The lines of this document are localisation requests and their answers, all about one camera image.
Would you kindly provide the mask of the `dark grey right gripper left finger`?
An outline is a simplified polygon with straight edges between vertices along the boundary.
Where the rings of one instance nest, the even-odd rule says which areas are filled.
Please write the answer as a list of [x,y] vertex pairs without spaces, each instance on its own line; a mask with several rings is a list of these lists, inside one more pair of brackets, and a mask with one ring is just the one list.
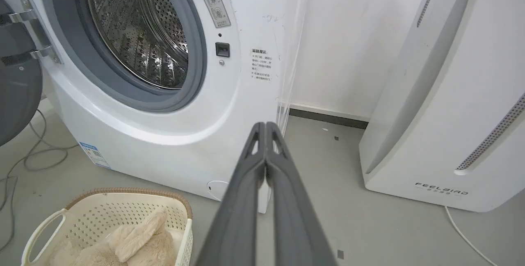
[[255,266],[259,189],[265,179],[265,124],[248,135],[195,266]]

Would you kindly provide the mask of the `white front-load washing machine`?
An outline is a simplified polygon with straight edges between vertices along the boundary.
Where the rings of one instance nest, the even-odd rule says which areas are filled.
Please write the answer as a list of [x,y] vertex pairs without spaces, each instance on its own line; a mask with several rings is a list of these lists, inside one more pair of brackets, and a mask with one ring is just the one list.
[[285,129],[307,0],[5,1],[95,165],[219,201],[253,125]]

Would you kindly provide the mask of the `white air purifier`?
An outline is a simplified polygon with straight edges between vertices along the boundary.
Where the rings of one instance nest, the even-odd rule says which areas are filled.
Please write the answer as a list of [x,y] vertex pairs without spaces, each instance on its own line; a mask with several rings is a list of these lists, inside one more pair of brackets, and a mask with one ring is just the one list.
[[525,189],[525,0],[420,0],[359,143],[369,191],[489,212]]

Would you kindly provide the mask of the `cream perforated laundry basket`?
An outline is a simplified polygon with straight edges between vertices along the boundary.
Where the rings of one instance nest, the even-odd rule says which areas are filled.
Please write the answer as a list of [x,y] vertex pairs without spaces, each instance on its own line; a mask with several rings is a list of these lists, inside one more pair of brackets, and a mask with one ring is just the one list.
[[[128,187],[89,191],[48,216],[28,239],[20,266],[48,266],[58,245],[71,242],[81,249],[93,246],[118,226],[139,224],[158,208],[168,212],[165,225],[176,243],[174,266],[189,266],[193,249],[193,214],[189,202],[178,193]],[[60,219],[60,223],[32,259],[34,244],[55,219]]]

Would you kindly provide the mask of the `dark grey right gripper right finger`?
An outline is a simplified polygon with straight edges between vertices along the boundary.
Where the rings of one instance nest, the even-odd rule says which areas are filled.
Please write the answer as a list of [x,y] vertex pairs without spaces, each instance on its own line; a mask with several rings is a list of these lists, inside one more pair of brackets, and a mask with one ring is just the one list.
[[266,180],[274,193],[275,266],[338,266],[277,124],[265,124]]

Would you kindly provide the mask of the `cream fluffy cloth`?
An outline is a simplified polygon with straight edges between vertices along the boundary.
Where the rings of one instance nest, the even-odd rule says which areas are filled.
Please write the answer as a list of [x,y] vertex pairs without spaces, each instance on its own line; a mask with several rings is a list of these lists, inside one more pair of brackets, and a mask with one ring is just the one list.
[[121,225],[84,249],[63,241],[48,266],[175,266],[178,253],[165,225],[167,217],[167,208],[158,208],[138,225]]

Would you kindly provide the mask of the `dark washing machine door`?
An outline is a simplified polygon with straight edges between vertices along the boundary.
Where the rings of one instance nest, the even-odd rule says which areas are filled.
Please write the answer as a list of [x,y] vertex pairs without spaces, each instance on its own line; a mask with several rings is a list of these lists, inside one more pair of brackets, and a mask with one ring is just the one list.
[[30,53],[36,46],[22,23],[12,23],[13,9],[0,0],[0,147],[29,124],[41,101],[43,74]]

